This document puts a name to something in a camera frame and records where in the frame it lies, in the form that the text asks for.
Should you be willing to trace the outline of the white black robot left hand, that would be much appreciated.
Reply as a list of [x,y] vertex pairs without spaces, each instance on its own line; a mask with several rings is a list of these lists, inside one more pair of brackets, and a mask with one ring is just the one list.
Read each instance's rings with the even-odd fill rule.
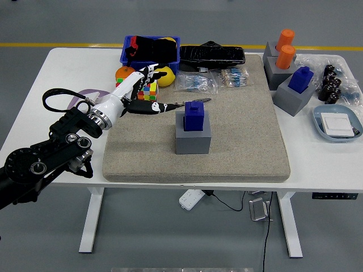
[[94,106],[91,113],[113,122],[126,112],[135,114],[159,114],[182,107],[184,103],[158,103],[137,99],[138,93],[149,83],[155,82],[166,73],[159,71],[164,64],[153,64],[131,73],[106,99]]

